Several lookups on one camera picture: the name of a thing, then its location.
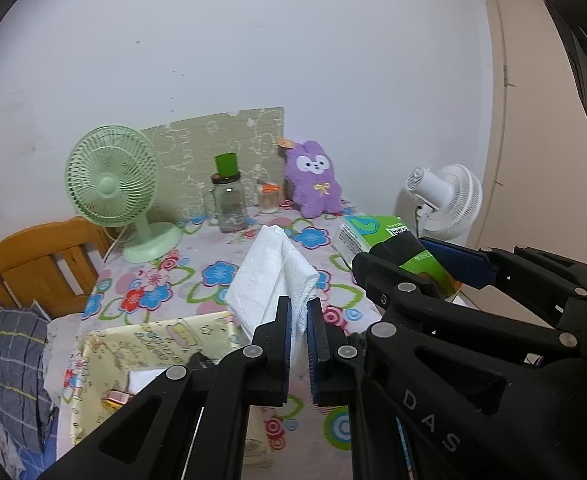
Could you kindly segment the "green tissue box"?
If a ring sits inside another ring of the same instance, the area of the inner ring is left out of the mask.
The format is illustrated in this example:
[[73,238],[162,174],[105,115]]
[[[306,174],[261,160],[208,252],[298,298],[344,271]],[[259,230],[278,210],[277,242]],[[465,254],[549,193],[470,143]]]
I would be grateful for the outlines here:
[[344,216],[331,241],[362,288],[371,273],[389,280],[415,278],[442,299],[461,288],[400,217]]

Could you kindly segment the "white tissue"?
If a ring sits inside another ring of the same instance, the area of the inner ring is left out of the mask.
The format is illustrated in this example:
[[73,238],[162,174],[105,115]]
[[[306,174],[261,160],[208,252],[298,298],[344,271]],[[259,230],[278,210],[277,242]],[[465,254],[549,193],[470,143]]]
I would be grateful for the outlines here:
[[279,226],[262,226],[226,295],[248,338],[276,318],[278,300],[291,301],[290,376],[307,372],[307,303],[316,298],[319,274]]

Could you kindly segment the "white standing fan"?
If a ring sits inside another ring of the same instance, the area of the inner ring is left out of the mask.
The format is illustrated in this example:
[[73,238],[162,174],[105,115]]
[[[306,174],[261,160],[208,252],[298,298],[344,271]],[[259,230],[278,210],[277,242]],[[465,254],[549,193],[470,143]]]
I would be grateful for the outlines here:
[[417,166],[406,179],[405,188],[417,200],[419,237],[456,240],[468,234],[479,216],[482,184],[463,165],[450,164],[437,171]]

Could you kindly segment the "yellow cartoon storage box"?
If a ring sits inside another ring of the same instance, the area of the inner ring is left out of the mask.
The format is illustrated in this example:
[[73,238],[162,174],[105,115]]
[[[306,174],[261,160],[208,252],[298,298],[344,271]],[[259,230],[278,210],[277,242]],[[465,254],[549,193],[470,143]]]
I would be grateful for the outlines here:
[[78,445],[116,412],[102,406],[108,390],[136,396],[167,368],[185,367],[196,352],[218,363],[247,343],[235,318],[222,311],[86,334],[64,376],[62,400],[70,409],[70,445]]

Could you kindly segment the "beige door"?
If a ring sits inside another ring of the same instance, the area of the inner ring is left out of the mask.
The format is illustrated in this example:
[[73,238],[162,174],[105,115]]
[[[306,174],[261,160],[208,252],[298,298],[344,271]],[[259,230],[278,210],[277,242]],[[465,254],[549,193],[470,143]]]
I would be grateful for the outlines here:
[[493,61],[484,205],[470,242],[587,263],[587,119],[545,0],[485,0]]

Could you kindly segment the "floral tablecloth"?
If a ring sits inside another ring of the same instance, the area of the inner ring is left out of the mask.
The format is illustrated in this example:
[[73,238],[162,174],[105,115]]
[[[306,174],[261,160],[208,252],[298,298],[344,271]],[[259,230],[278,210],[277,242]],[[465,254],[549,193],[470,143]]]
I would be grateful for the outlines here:
[[[94,330],[229,313],[228,288],[262,226],[280,226],[318,272],[316,296],[321,300],[325,321],[347,334],[362,333],[381,315],[331,245],[341,221],[332,214],[304,219],[292,208],[281,209],[277,214],[260,214],[252,209],[248,229],[236,233],[220,232],[202,218],[182,220],[178,246],[151,262],[128,263],[121,252],[114,250],[89,296],[72,354],[77,352],[80,338]],[[59,456],[73,448],[70,409],[63,403],[62,393],[57,429]]]

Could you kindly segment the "purple plush bunny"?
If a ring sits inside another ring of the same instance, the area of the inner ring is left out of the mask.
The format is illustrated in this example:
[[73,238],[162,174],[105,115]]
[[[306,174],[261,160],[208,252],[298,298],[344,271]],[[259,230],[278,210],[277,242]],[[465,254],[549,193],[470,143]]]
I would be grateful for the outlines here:
[[291,200],[302,217],[313,219],[322,214],[341,214],[342,188],[335,178],[333,162],[316,141],[295,143],[278,141],[284,150],[284,180]]

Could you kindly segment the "cotton swab container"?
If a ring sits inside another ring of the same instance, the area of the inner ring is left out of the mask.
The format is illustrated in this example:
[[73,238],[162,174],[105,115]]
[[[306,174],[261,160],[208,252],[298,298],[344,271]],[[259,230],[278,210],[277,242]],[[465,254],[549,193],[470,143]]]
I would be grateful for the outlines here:
[[275,214],[279,209],[282,186],[270,182],[258,182],[258,209],[262,214]]

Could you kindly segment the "glass mason jar mug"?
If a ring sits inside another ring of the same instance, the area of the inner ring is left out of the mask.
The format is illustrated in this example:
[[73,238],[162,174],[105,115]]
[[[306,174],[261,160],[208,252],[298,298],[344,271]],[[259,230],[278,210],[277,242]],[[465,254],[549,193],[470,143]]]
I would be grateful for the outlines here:
[[217,226],[220,232],[234,233],[248,227],[244,189],[240,174],[223,177],[213,174],[212,188],[205,195],[205,213],[211,226]]

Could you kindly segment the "grey plaid pillow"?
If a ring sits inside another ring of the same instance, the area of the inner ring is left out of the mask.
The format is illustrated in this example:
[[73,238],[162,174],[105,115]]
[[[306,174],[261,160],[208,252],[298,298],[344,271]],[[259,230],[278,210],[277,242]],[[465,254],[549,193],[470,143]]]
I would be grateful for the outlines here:
[[0,423],[34,453],[43,452],[56,409],[44,386],[47,325],[36,308],[0,306]]

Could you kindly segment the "wooden bed headboard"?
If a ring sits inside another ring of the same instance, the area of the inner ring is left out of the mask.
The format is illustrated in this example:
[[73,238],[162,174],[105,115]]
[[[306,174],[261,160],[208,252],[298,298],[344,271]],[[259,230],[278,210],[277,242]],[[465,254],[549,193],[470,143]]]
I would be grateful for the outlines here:
[[107,234],[80,217],[8,236],[0,242],[0,304],[36,302],[53,318],[82,312],[98,280],[92,249],[107,255]]

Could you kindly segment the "green cup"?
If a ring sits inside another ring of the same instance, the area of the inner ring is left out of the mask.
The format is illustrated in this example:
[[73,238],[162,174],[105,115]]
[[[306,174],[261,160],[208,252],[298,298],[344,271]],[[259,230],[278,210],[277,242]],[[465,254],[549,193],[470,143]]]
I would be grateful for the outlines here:
[[216,174],[221,178],[232,178],[239,174],[237,154],[236,153],[224,153],[216,155],[214,157],[216,166]]

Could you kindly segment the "green patterned board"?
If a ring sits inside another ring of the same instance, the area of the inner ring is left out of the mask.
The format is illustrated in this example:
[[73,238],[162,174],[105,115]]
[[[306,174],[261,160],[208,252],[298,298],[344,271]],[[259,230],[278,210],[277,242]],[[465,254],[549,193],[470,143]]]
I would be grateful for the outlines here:
[[215,157],[234,153],[246,203],[255,204],[260,181],[284,182],[284,155],[278,141],[284,137],[281,107],[218,113],[142,130],[159,159],[159,188],[148,218],[178,221],[205,214],[210,198]]

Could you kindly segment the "green desk fan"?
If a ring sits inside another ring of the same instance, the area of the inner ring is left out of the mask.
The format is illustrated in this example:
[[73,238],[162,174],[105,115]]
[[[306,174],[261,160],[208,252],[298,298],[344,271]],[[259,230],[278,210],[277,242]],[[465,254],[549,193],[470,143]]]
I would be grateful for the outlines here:
[[107,229],[135,228],[123,247],[129,263],[162,258],[182,239],[174,223],[147,218],[159,190],[160,162],[138,130],[105,125],[86,133],[69,154],[64,184],[74,209],[89,222]]

